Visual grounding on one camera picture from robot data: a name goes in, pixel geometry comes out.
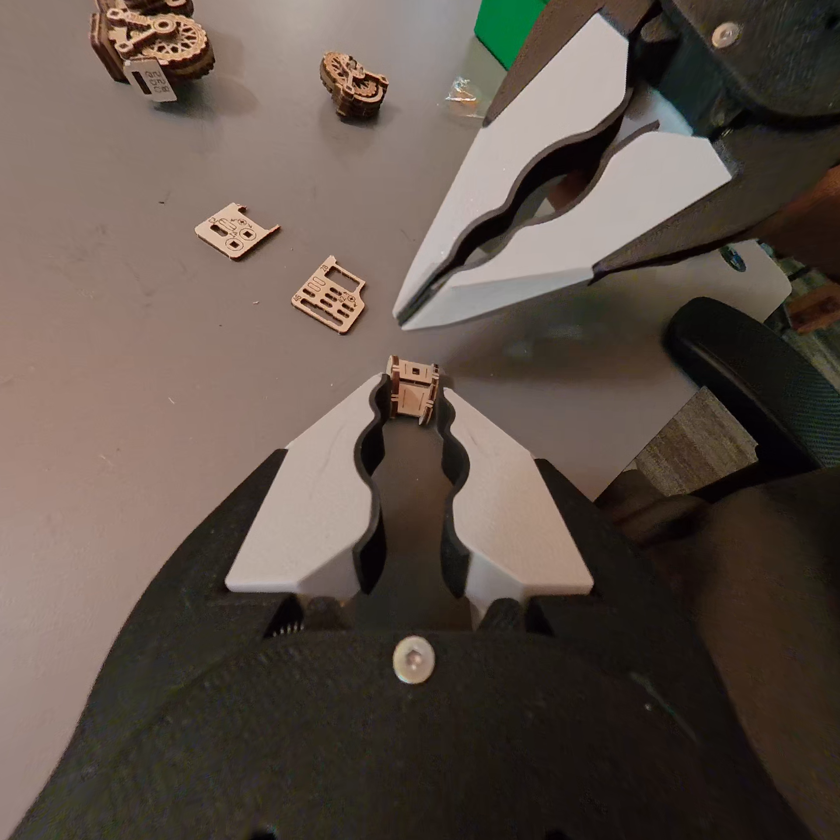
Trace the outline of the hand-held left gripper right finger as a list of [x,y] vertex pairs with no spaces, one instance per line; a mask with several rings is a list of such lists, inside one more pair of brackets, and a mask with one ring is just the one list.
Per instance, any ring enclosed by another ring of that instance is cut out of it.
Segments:
[[478,625],[494,602],[589,595],[594,581],[537,461],[454,390],[437,406],[451,484],[440,557],[444,583]]

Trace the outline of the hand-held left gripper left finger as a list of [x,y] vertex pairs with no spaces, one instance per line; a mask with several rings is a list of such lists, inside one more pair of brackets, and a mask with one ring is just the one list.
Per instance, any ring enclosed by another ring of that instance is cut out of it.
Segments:
[[389,379],[376,374],[289,443],[227,573],[231,592],[372,592],[386,556],[373,474],[388,417]]

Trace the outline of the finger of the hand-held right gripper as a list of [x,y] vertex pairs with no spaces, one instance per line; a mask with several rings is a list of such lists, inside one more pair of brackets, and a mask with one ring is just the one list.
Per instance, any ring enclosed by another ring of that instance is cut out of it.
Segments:
[[482,279],[491,260],[448,269],[477,226],[512,208],[531,168],[566,144],[612,123],[627,90],[627,38],[594,14],[492,123],[479,130],[406,274],[393,314],[399,323],[456,323],[549,291],[539,280]]
[[448,256],[468,216],[476,222],[506,197],[501,176],[511,174],[512,165],[494,174],[482,169],[500,160],[480,135],[404,281],[399,295],[404,330],[464,322],[593,279],[596,263],[731,180],[708,140],[660,130],[639,133],[607,159],[571,209],[520,227],[495,255],[449,273],[430,296],[414,303],[435,270],[434,259]]

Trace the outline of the small wooden puzzle block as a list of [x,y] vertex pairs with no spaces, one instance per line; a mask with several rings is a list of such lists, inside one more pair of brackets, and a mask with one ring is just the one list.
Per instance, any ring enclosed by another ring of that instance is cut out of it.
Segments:
[[391,382],[390,418],[414,417],[418,425],[426,425],[437,399],[439,365],[405,360],[392,354],[386,373]]

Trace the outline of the person's right hand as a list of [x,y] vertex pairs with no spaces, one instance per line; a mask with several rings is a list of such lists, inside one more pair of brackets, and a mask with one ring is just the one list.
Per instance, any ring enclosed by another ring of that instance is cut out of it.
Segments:
[[812,266],[827,277],[839,275],[839,166],[814,188],[758,225],[751,236],[778,254]]

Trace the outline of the small clear plastic wrapper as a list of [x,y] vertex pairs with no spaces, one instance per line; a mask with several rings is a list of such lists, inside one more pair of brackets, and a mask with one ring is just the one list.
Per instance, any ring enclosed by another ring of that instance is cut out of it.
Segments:
[[480,89],[467,77],[458,76],[444,99],[446,108],[458,118],[483,119]]

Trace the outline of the small wooden gear model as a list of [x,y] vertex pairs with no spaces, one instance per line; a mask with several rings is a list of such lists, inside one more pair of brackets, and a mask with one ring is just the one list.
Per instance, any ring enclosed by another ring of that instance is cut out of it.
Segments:
[[352,56],[337,51],[324,54],[319,75],[341,119],[363,121],[378,115],[389,87],[385,76],[368,71]]

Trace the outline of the wooden puzzle sheet slotted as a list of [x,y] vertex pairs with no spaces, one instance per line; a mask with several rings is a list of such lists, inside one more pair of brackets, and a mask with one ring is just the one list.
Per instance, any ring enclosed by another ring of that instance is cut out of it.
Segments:
[[365,282],[326,258],[291,298],[291,305],[339,334],[347,334],[364,310]]

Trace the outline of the brown hoodie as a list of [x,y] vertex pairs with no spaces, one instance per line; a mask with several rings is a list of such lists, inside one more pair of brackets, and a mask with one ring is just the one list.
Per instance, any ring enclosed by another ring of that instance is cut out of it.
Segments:
[[687,608],[784,798],[838,839],[838,468],[715,502],[631,469],[595,503]]

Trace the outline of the wooden puzzle sheet square holes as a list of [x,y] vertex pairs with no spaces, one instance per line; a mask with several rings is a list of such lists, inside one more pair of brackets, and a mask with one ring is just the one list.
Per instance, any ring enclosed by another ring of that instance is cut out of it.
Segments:
[[232,260],[245,257],[269,237],[281,231],[280,225],[263,227],[246,214],[247,206],[230,203],[195,226],[204,243]]

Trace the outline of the white paper tag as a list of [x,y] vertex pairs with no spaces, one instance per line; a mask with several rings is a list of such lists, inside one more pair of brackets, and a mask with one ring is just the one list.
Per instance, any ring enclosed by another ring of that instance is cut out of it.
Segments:
[[177,96],[161,64],[154,58],[128,59],[123,63],[128,83],[145,100],[155,103],[176,102]]

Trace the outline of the large wooden gear model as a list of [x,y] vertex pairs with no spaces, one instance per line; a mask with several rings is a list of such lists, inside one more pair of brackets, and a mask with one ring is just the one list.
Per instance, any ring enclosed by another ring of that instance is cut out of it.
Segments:
[[193,18],[193,1],[97,1],[96,7],[90,45],[115,81],[129,81],[130,60],[156,60],[171,83],[198,80],[214,68],[214,49]]

